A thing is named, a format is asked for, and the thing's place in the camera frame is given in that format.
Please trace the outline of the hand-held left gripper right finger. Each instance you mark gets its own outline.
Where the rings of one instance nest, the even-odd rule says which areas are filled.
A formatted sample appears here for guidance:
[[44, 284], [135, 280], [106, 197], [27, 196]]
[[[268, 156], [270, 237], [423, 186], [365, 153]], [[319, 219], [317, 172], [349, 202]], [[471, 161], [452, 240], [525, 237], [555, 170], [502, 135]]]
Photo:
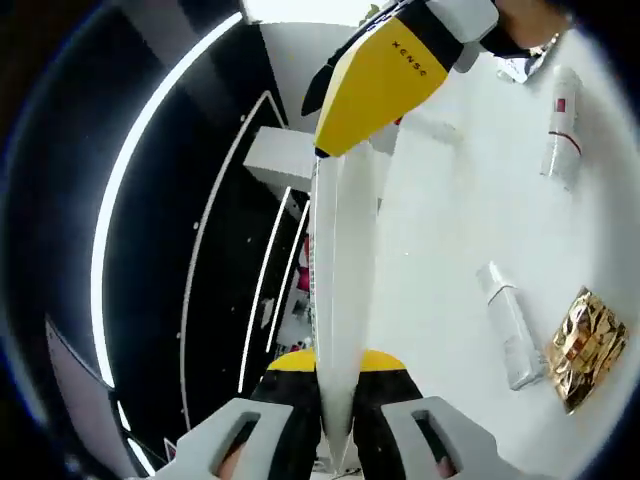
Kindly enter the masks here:
[[353, 416], [367, 479], [501, 477], [495, 438], [442, 398], [423, 396], [390, 354], [363, 354]]

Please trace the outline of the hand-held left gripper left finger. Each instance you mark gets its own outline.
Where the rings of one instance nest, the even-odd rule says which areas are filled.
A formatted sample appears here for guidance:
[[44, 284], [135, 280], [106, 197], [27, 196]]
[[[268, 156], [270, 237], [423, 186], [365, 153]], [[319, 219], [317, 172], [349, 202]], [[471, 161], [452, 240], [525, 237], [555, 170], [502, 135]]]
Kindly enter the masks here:
[[273, 361], [248, 398], [234, 398], [177, 442], [165, 479], [308, 479], [321, 437], [310, 350]]

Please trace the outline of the person's right hand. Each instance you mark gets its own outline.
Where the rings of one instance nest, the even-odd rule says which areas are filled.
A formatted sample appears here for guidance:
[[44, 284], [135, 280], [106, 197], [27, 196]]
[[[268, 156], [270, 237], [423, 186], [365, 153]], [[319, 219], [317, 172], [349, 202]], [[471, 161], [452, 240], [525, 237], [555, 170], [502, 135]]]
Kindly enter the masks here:
[[571, 16], [560, 7], [539, 0], [496, 0], [501, 26], [521, 48], [537, 47], [567, 31]]

